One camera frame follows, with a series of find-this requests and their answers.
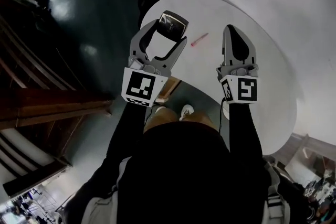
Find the white desk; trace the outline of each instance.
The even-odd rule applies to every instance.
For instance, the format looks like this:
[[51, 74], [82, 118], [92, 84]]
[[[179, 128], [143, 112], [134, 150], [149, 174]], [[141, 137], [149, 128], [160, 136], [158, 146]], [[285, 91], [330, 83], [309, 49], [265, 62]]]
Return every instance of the white desk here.
[[[222, 0], [161, 0], [146, 14], [142, 26], [158, 19], [165, 10], [179, 14], [189, 25], [188, 43], [172, 69], [172, 76], [200, 89], [218, 103], [224, 97], [216, 68], [223, 62], [223, 30], [232, 24], [242, 30], [256, 47], [260, 83], [258, 103], [250, 105], [263, 154], [280, 149], [296, 122], [293, 75], [273, 40], [245, 13]], [[191, 42], [209, 35], [195, 47]], [[150, 59], [164, 56], [174, 43], [155, 33], [147, 49]]]

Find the cable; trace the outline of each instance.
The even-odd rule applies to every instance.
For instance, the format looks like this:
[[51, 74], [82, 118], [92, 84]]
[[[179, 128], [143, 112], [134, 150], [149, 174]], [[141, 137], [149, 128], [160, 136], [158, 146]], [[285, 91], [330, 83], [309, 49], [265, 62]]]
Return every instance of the cable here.
[[222, 99], [222, 102], [220, 103], [221, 110], [219, 111], [219, 134], [221, 134], [221, 129], [222, 129], [222, 114], [223, 114], [223, 104], [225, 101], [225, 97]]
[[149, 119], [149, 117], [152, 115], [153, 112], [153, 107], [151, 107], [151, 112], [149, 113], [149, 115], [147, 116], [146, 120], [145, 120], [145, 125], [147, 123], [147, 120]]

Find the red pen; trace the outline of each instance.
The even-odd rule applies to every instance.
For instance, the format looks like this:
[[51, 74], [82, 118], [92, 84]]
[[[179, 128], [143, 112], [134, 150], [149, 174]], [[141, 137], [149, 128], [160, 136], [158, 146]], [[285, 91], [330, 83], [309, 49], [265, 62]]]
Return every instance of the red pen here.
[[191, 46], [194, 47], [198, 42], [200, 42], [203, 38], [205, 38], [209, 33], [205, 33], [202, 37], [196, 39], [194, 42], [191, 43]]

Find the floor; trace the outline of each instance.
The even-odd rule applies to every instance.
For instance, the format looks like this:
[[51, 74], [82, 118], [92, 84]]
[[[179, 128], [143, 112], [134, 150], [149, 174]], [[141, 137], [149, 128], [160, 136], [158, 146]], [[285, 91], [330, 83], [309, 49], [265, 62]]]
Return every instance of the floor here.
[[[129, 43], [138, 31], [137, 1], [50, 0], [54, 19], [73, 40], [73, 46], [64, 48], [60, 44], [58, 48], [73, 72], [87, 89], [110, 92], [115, 97], [112, 117], [89, 116], [69, 146], [66, 157], [73, 168], [45, 186], [58, 204], [73, 194], [100, 166], [125, 107], [119, 94]], [[187, 103], [195, 110], [205, 111], [219, 126], [219, 104], [182, 82], [166, 106], [179, 113]], [[228, 120], [224, 116], [222, 120], [222, 136], [228, 142]]]

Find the equipment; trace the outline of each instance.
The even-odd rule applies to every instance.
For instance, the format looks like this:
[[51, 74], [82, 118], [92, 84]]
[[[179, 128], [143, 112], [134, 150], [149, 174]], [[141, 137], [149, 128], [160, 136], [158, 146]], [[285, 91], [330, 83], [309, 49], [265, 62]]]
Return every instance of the equipment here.
[[[166, 10], [160, 19], [146, 24], [132, 38], [129, 67], [124, 70], [121, 92], [126, 101], [153, 105], [187, 44], [187, 37], [182, 38], [187, 26], [188, 21]], [[165, 57], [155, 56], [150, 61], [146, 49], [155, 31], [176, 44]], [[258, 66], [252, 42], [237, 27], [227, 25], [223, 32], [222, 54], [224, 61], [216, 71], [225, 101], [228, 104], [257, 102]]]

